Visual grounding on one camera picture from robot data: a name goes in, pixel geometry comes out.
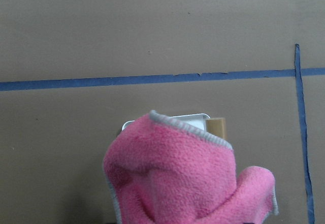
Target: wooden block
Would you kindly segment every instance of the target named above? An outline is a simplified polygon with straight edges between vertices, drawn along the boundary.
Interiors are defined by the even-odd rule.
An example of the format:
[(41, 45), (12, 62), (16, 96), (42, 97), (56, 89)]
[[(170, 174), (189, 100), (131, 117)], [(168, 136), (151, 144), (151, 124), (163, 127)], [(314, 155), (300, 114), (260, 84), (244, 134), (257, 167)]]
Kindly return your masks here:
[(225, 118), (210, 118), (206, 121), (207, 131), (215, 136), (227, 140), (227, 132), (225, 126)]

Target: cardboard floor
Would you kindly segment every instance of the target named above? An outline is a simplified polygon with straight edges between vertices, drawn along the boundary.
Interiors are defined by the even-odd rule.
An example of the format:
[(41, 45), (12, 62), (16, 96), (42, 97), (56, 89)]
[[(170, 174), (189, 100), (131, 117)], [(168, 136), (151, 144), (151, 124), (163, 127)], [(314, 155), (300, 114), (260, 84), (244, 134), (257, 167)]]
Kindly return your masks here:
[[(307, 223), (294, 75), (2, 91), (4, 82), (324, 70), (325, 0), (0, 0), (0, 222), (115, 221), (102, 172), (123, 123), (155, 109), (225, 117), (237, 172), (277, 181), (279, 216)], [(325, 73), (304, 76), (315, 223), (324, 223)]]
[(316, 223), (324, 223), (325, 176), (323, 156), (325, 155), (325, 76), (304, 77), (306, 121), (308, 125), (308, 157), (313, 187)]
[(294, 87), (264, 78), (2, 92), (3, 221), (114, 221), (103, 156), (124, 122), (155, 109), (225, 117), (237, 173), (257, 165), (276, 177), (280, 215), (265, 223), (306, 223)]

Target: fleece cloth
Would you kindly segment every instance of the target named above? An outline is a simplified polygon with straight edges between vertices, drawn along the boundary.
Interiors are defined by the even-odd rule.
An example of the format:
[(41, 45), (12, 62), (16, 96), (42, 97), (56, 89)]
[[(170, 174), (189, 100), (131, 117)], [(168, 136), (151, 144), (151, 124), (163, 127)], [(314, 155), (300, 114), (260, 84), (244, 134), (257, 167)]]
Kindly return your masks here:
[(103, 168), (118, 224), (260, 224), (278, 213), (269, 170), (236, 179), (230, 143), (155, 111), (120, 133)]

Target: painter's tape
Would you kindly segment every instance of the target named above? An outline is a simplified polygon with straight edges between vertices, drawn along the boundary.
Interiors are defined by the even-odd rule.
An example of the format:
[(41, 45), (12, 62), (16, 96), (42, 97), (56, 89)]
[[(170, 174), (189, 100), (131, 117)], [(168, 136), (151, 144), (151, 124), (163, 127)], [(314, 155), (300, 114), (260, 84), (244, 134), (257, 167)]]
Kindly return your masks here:
[(325, 68), (304, 68), (301, 69), (302, 76), (325, 75)]
[(296, 44), (296, 49), (295, 49), (295, 71), (296, 71), (299, 123), (300, 123), (300, 132), (301, 132), (303, 157), (304, 157), (308, 220), (309, 220), (309, 224), (314, 224), (315, 223), (314, 200), (313, 200), (313, 191), (312, 191), (309, 166), (308, 166), (307, 123), (306, 123), (306, 111), (305, 111), (305, 101), (304, 101), (304, 87), (303, 87), (303, 81), (301, 76), (300, 48), (298, 44)]
[(233, 80), (249, 78), (277, 78), (293, 77), (295, 71), (287, 70), (264, 70), (264, 71), (241, 71), (229, 73), (202, 73), (202, 74), (179, 74), (179, 75), (150, 75), (130, 77), (108, 77), (108, 78), (81, 78), (62, 80), (39, 80), (21, 82), (0, 82), (0, 91), (49, 89), (49, 88), (76, 88), (94, 86), (113, 86), (150, 83), (176, 83), (213, 80)]

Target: blue tape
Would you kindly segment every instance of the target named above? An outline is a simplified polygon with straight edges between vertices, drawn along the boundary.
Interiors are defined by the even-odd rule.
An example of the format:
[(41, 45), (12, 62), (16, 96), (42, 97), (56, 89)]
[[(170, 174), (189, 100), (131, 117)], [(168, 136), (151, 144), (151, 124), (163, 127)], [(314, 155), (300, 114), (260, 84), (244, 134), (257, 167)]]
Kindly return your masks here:
[(202, 74), (179, 74), (179, 75), (150, 75), (131, 77), (108, 77), (108, 78), (81, 78), (63, 80), (39, 80), (21, 82), (0, 82), (0, 91), (49, 89), (49, 88), (76, 88), (93, 86), (113, 86), (148, 83), (176, 83), (212, 80), (233, 80), (249, 78), (277, 78), (293, 77), (295, 71), (287, 70), (264, 70), (242, 71), (229, 73), (202, 73)]
[(325, 75), (325, 68), (304, 68), (301, 69), (302, 76)]
[(304, 169), (305, 169), (308, 220), (309, 220), (309, 224), (314, 224), (315, 223), (314, 200), (313, 200), (313, 191), (312, 191), (309, 166), (308, 166), (307, 123), (306, 123), (306, 111), (305, 111), (305, 101), (304, 101), (304, 87), (303, 87), (303, 81), (302, 81), (301, 69), (300, 69), (300, 48), (298, 44), (296, 44), (296, 49), (295, 49), (295, 71), (296, 71), (296, 87), (297, 87), (297, 98), (298, 98), (300, 133), (301, 133), (301, 140), (302, 140), (302, 147), (303, 147), (303, 158), (304, 158)]

